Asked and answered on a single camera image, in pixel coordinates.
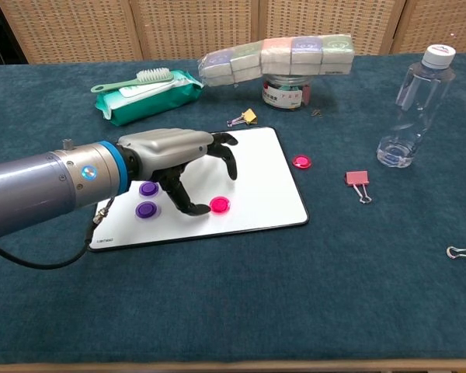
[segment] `button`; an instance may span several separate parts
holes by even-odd
[[[297,155],[294,159],[292,159],[292,165],[298,169],[308,169],[312,166],[312,161],[306,155]]]
[[[140,185],[140,194],[142,196],[151,197],[158,192],[158,184],[152,181],[146,181]]]
[[[135,214],[139,218],[147,219],[158,213],[158,207],[153,202],[144,202],[139,204],[136,208]]]
[[[226,197],[215,197],[210,201],[209,207],[212,212],[224,214],[230,209],[230,200]]]

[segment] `pink binder clip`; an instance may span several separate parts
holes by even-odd
[[[367,171],[349,171],[345,174],[345,182],[349,187],[353,187],[359,195],[361,204],[370,204],[372,199],[367,195],[366,185],[370,183],[367,178]],[[363,187],[364,195],[360,192],[359,187]]]

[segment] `white bottle cap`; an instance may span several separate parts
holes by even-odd
[[[455,55],[456,50],[452,47],[443,44],[433,44],[426,49],[422,63],[427,68],[448,68]]]

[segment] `water bottle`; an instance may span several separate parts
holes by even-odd
[[[409,66],[395,100],[398,116],[378,145],[377,158],[384,165],[404,168],[412,163],[456,77],[449,67],[455,54],[456,50],[447,45],[430,45],[423,60]]]

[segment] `blue ring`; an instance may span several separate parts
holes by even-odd
[[[119,171],[119,190],[117,191],[117,195],[127,192],[129,183],[127,180],[126,163],[124,163],[123,156],[119,153],[117,148],[108,141],[101,141],[99,144],[105,147],[114,157],[114,161],[116,161],[117,170]]]

